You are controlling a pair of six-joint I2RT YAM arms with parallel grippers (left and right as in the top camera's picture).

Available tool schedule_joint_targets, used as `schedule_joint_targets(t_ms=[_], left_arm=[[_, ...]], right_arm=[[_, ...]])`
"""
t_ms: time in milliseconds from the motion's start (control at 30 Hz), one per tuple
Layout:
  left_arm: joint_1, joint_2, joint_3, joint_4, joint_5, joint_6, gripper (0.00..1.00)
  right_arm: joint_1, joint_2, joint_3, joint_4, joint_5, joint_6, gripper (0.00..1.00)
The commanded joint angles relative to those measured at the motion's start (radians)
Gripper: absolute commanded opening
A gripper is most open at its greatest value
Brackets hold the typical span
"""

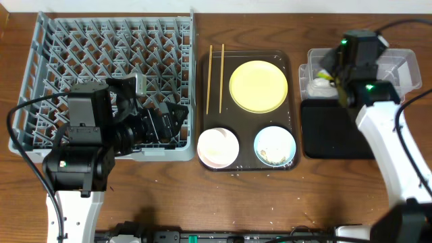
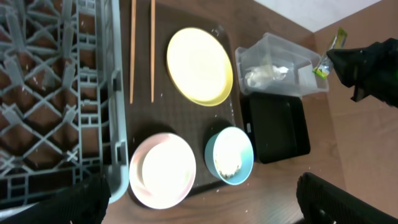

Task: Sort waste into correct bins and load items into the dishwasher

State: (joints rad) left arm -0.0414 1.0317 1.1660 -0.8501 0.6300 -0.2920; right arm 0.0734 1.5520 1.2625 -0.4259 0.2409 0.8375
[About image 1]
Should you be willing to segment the white tissue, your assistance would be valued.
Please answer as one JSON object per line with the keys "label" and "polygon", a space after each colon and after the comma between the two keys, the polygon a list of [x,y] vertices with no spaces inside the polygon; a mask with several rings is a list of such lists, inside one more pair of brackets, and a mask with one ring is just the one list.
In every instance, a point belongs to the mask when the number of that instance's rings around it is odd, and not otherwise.
{"label": "white tissue", "polygon": [[306,86],[306,94],[310,99],[332,99],[338,96],[336,88],[324,78],[315,78]]}

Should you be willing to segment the light blue bowl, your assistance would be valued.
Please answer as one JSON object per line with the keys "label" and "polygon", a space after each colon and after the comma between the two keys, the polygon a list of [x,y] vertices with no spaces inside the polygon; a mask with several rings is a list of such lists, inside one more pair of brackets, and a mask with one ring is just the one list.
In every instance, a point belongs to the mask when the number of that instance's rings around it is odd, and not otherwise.
{"label": "light blue bowl", "polygon": [[257,158],[270,167],[288,167],[294,164],[296,141],[287,129],[279,126],[263,128],[254,139]]}

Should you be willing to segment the green snack wrapper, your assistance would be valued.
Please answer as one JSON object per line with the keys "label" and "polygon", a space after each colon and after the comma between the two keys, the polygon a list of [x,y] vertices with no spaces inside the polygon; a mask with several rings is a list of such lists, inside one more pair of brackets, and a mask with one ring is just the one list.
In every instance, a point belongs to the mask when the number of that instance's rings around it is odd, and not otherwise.
{"label": "green snack wrapper", "polygon": [[317,77],[318,78],[322,78],[322,79],[325,79],[325,80],[328,80],[328,81],[331,81],[331,80],[333,80],[333,77],[326,71],[326,70],[320,70],[318,73],[317,73]]}

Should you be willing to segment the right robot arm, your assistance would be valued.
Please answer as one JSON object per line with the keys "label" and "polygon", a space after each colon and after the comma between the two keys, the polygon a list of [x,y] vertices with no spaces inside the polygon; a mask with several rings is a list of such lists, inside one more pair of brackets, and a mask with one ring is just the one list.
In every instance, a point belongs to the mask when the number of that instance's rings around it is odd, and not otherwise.
{"label": "right robot arm", "polygon": [[431,170],[404,118],[407,105],[390,81],[377,77],[388,46],[378,31],[349,30],[319,65],[368,142],[387,189],[390,210],[369,228],[369,242],[430,242]]}

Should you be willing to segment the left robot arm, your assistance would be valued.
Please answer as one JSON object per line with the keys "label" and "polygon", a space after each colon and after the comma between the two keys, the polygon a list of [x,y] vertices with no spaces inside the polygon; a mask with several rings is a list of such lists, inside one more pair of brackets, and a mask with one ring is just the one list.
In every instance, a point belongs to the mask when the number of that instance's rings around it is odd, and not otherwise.
{"label": "left robot arm", "polygon": [[70,120],[60,127],[43,171],[61,216],[60,239],[93,242],[108,176],[117,156],[139,153],[144,144],[169,142],[188,117],[185,105],[140,105],[146,79],[138,76],[75,84],[67,94]]}

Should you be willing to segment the white cup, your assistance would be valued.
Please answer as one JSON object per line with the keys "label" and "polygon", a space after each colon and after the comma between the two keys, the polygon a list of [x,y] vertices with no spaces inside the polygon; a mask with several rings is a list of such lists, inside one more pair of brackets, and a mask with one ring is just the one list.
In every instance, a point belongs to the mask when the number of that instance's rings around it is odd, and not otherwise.
{"label": "white cup", "polygon": [[204,165],[212,169],[230,166],[239,155],[240,143],[236,135],[225,128],[205,130],[198,137],[197,153]]}

